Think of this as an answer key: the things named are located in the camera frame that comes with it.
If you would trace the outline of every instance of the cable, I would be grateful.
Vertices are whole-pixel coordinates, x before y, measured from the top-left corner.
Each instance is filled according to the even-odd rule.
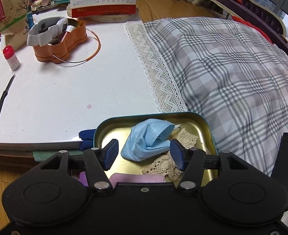
[[[58,60],[60,60],[60,61],[62,61],[62,62],[67,62],[67,63],[79,63],[79,62],[80,62],[81,64],[83,64],[83,63],[85,63],[85,62],[91,60],[94,56],[97,55],[97,53],[98,53],[99,50],[101,49],[101,40],[98,38],[97,34],[95,34],[93,31],[91,31],[91,30],[89,30],[89,29],[86,29],[86,30],[88,30],[88,31],[90,31],[92,34],[94,34],[95,37],[96,37],[96,39],[97,39],[97,41],[98,41],[98,47],[97,47],[97,50],[95,51],[95,53],[94,53],[93,55],[91,55],[90,57],[88,57],[88,58],[85,59],[85,60],[77,61],[77,62],[64,61],[64,60],[58,58],[57,56],[55,56],[54,54],[52,54],[52,56],[54,56],[55,58],[57,58]]]
[[[154,18],[153,18],[153,13],[152,13],[152,11],[151,11],[151,7],[148,5],[148,3],[145,1],[145,0],[142,0],[144,3],[146,3],[146,5],[147,5],[147,7],[148,7],[148,10],[149,10],[149,12],[151,13],[151,20],[153,21],[154,20]]]

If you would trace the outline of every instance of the red cap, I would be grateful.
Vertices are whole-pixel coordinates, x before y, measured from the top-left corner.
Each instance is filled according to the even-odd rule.
[[[14,50],[11,45],[8,45],[4,48],[3,54],[6,60],[8,60],[10,57],[14,55]]]

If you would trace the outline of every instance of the tray rim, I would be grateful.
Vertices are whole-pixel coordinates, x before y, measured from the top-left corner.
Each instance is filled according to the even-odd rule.
[[[94,137],[93,137],[93,145],[94,145],[94,147],[95,147],[95,135],[97,135],[97,130],[98,130],[98,128],[99,128],[103,123],[107,122],[107,121],[110,120],[110,119],[113,119],[113,118],[129,118],[129,117],[146,117],[146,116],[151,116],[151,115],[180,114],[180,113],[193,113],[193,114],[196,114],[196,115],[200,116],[200,117],[205,121],[205,123],[206,123],[207,126],[208,126],[208,129],[209,129],[209,133],[210,133],[210,135],[211,135],[211,138],[212,138],[212,140],[213,140],[213,146],[214,146],[214,149],[215,149],[215,153],[216,153],[216,155],[218,155],[217,149],[216,149],[216,141],[215,141],[215,139],[214,139],[214,137],[213,137],[213,134],[211,133],[211,129],[210,129],[210,127],[209,127],[209,124],[207,123],[206,119],[205,119],[202,115],[200,115],[200,114],[198,114],[198,113],[196,113],[196,112],[192,112],[192,111],[184,111],[184,112],[163,112],[163,113],[154,113],[154,114],[131,115],[131,116],[121,116],[121,117],[110,117],[110,118],[107,118],[107,119],[105,119],[104,121],[102,121],[102,122],[97,126],[97,128],[96,128],[96,130],[95,130],[95,133],[94,133]]]

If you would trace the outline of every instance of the plaid fabric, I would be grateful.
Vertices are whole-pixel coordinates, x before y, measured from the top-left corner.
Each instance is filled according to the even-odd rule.
[[[288,56],[253,28],[217,18],[144,24],[190,111],[229,150],[271,174],[288,132]]]

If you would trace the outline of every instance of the orange container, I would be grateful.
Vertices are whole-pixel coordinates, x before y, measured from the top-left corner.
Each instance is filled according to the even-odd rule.
[[[79,44],[87,40],[86,27],[84,21],[77,21],[72,18],[68,18],[68,24],[75,27],[75,29],[66,35],[65,39],[57,45],[45,45],[40,47],[33,46],[36,59],[40,62],[53,62],[61,63],[56,57],[67,60],[70,52]]]

